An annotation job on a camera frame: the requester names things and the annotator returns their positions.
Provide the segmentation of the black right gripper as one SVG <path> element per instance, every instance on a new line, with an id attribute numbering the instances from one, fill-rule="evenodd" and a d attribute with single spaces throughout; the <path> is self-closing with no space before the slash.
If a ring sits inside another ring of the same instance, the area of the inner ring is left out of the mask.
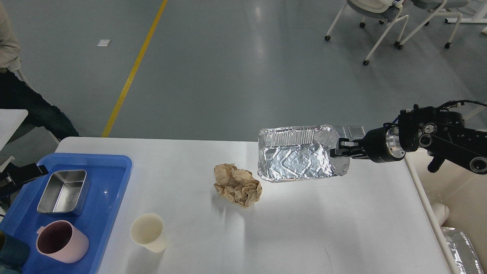
<path id="1" fill-rule="evenodd" d="M 400 161 L 405 155 L 398 127 L 373 129 L 362 139 L 339 138 L 337 149 L 330 150 L 331 158 L 369 159 L 375 163 Z"/>

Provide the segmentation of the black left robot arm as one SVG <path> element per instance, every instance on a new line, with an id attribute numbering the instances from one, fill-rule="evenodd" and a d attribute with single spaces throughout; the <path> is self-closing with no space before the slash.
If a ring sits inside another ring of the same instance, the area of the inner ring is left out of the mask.
<path id="1" fill-rule="evenodd" d="M 0 197 L 3 198 L 19 191 L 23 185 L 48 173 L 49 171 L 44 165 L 38 166 L 35 163 L 12 168 L 6 172 L 3 171 L 1 173 L 1 181 L 5 181 L 6 184 L 0 188 Z"/>

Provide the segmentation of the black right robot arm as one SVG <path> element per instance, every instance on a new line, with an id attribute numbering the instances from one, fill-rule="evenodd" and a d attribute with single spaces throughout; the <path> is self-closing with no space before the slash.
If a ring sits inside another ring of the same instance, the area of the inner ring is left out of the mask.
<path id="1" fill-rule="evenodd" d="M 402 110 L 391 123 L 369 130 L 361 139 L 339 138 L 330 149 L 331 158 L 369 159 L 375 163 L 395 162 L 407 153 L 424 148 L 432 157 L 427 169 L 439 171 L 448 160 L 472 173 L 487 173 L 486 132 L 465 127 L 459 112 L 464 104 L 486 104 L 473 100 L 452 100 L 438 106 Z"/>

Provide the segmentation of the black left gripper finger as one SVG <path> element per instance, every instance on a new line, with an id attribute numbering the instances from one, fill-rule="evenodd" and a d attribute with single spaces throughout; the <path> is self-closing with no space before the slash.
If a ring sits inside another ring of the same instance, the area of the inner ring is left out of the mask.
<path id="1" fill-rule="evenodd" d="M 44 165 L 28 164 L 8 171 L 6 180 L 14 186 L 21 186 L 48 173 L 49 171 Z"/>

